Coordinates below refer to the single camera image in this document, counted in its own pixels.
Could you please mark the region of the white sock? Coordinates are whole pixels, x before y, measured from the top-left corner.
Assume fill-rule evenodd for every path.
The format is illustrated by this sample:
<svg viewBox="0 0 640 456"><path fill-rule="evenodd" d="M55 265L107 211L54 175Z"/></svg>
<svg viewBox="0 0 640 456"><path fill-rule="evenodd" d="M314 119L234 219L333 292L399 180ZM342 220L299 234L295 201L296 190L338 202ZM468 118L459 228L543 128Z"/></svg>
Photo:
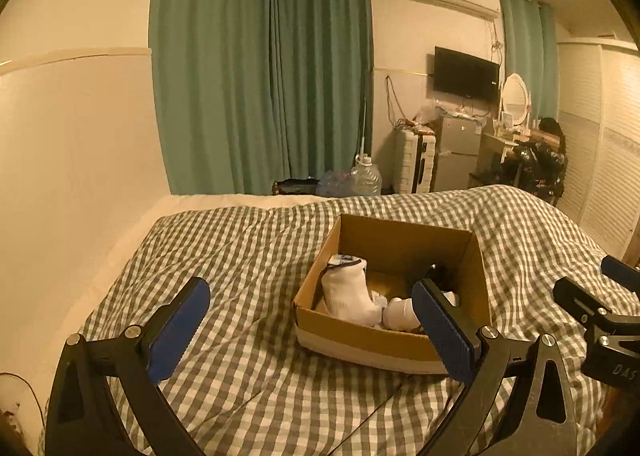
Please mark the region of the white sock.
<svg viewBox="0 0 640 456"><path fill-rule="evenodd" d="M415 332L422 328L413 311L412 299L394 297L387 302L382 313L382 324L393 332Z"/></svg>
<svg viewBox="0 0 640 456"><path fill-rule="evenodd" d="M381 323L384 305L370 294L367 266L366 260L352 255L337 254L329 259L320 283L332 317L367 327Z"/></svg>

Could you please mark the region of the grey checkered duvet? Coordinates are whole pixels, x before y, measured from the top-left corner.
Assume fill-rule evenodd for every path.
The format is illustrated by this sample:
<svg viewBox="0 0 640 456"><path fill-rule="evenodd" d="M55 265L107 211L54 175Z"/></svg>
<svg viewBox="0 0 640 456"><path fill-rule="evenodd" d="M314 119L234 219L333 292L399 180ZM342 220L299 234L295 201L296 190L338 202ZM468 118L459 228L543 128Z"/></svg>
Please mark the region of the grey checkered duvet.
<svg viewBox="0 0 640 456"><path fill-rule="evenodd" d="M569 277L612 313L639 296L601 272L603 250L559 209L505 185L350 197L290 208L185 211L157 221L99 306L66 339L48 404L48 455L156 455L115 372L116 339L190 278L204 319L158 387L201 455L422 455L463 384L349 363L297 342L293 300L342 214L473 232L489 327L511 355L467 455L634 455L639 421L582 372L580 325L553 300Z"/></svg>

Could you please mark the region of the brown cardboard box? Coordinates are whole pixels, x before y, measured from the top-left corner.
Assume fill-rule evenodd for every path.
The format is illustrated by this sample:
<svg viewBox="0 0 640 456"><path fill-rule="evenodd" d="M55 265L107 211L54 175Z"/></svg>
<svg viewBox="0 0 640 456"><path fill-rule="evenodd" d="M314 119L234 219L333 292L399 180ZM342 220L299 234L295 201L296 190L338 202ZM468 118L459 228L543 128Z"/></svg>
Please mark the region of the brown cardboard box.
<svg viewBox="0 0 640 456"><path fill-rule="evenodd" d="M405 374L447 372L427 335L356 325L317 310L321 274L334 255L366 260L369 288L387 298L409 297L429 268L442 268L473 324L490 322L483 257L473 232L342 213L293 300L297 342L310 351Z"/></svg>

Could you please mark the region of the black garbage bags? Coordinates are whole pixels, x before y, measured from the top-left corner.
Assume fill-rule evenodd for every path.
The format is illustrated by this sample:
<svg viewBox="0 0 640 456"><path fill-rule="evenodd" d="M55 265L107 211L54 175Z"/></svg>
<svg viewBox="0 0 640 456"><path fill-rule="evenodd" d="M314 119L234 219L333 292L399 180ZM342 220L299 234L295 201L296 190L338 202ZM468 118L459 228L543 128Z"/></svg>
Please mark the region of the black garbage bags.
<svg viewBox="0 0 640 456"><path fill-rule="evenodd" d="M503 184L512 185L555 206L564 193L567 160L545 142L518 142L500 164Z"/></svg>

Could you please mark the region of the wooden vanity desk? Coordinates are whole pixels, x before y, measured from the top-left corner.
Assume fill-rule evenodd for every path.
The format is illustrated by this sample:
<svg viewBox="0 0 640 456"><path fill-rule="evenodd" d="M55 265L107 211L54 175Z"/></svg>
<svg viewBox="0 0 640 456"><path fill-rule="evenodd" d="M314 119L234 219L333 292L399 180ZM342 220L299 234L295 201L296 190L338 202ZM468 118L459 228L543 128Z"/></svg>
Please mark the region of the wooden vanity desk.
<svg viewBox="0 0 640 456"><path fill-rule="evenodd" d="M561 139L557 135L551 135L551 133L537 129L527 130L524 133L517 132L512 139L484 132L480 139L480 150L475 170L469 174L468 188L498 183L501 164L506 159L514 157L515 146L528 142L530 139L546 143L555 151L560 150Z"/></svg>

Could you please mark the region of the white louvered wardrobe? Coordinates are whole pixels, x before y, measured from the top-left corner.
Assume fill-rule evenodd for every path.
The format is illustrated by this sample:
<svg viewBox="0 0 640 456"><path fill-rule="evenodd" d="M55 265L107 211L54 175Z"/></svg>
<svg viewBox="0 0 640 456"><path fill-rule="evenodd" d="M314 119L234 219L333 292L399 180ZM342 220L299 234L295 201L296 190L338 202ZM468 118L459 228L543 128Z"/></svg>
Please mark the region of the white louvered wardrobe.
<svg viewBox="0 0 640 456"><path fill-rule="evenodd" d="M614 39L559 43L568 165L558 207L606 253L639 261L639 51Z"/></svg>

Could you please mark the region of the white round vanity mirror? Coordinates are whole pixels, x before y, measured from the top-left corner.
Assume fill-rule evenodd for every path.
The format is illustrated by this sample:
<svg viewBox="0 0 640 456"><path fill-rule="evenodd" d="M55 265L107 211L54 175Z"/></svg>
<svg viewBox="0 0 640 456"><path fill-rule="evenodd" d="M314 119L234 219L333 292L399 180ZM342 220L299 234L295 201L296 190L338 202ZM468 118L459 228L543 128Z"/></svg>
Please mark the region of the white round vanity mirror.
<svg viewBox="0 0 640 456"><path fill-rule="evenodd" d="M530 110L530 95L524 79L512 73L503 83L500 94L500 117L508 128L522 126Z"/></svg>

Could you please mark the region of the silver mini fridge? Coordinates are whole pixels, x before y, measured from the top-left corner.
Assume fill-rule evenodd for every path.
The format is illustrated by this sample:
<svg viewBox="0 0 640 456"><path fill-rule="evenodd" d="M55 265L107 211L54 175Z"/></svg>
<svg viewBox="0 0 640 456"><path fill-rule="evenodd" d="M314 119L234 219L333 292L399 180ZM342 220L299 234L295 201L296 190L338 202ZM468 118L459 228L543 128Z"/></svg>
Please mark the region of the silver mini fridge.
<svg viewBox="0 0 640 456"><path fill-rule="evenodd" d="M432 191L463 190L475 170L482 126L471 118L446 115L439 120Z"/></svg>

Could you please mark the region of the large clear water jug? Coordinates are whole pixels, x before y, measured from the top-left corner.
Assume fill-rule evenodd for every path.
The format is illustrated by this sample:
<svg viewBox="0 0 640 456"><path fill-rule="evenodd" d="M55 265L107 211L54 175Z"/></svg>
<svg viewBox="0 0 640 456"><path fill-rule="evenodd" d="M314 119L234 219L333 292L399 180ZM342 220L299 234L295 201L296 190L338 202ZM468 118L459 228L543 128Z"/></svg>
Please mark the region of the large clear water jug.
<svg viewBox="0 0 640 456"><path fill-rule="evenodd" d="M382 176L372 158L360 153L355 158L355 166L349 174L350 190L355 196L380 196Z"/></svg>

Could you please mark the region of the white suitcase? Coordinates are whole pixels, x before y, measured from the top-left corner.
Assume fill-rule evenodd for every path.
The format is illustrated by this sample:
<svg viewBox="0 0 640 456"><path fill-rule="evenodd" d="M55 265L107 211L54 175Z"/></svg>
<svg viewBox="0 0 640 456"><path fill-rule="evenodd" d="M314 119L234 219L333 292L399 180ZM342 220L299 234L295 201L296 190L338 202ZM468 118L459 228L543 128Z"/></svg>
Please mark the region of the white suitcase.
<svg viewBox="0 0 640 456"><path fill-rule="evenodd" d="M436 137L413 129L396 131L393 189L397 194L430 193Z"/></svg>

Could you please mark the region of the black bag on floor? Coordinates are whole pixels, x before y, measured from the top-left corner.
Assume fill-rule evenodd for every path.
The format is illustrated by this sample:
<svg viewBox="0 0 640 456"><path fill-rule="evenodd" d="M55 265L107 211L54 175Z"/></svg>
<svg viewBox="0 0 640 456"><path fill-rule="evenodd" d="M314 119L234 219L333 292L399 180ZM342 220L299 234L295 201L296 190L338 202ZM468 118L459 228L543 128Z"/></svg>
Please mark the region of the black bag on floor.
<svg viewBox="0 0 640 456"><path fill-rule="evenodd" d="M288 178L282 181L274 181L272 195L316 195L319 180L316 178L295 179Z"/></svg>

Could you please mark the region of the teal window curtain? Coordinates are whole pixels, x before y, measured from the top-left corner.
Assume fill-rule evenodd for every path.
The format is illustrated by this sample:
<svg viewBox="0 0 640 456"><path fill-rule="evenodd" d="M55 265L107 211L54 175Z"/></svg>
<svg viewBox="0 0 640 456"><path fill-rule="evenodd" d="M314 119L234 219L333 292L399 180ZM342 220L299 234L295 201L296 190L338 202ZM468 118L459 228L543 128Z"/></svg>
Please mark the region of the teal window curtain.
<svg viewBox="0 0 640 456"><path fill-rule="evenodd" d="M558 39L554 10L538 0L500 0L506 75L518 74L532 96L532 116L558 114Z"/></svg>

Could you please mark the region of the black wall television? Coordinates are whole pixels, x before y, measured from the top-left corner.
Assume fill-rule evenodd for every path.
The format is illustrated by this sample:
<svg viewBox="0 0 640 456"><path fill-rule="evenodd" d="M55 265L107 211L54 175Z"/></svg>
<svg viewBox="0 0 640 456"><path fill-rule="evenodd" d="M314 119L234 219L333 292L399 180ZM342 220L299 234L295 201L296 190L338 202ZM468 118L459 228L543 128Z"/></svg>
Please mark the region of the black wall television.
<svg viewBox="0 0 640 456"><path fill-rule="evenodd" d="M434 90L463 99L497 103L500 65L460 51L435 48Z"/></svg>

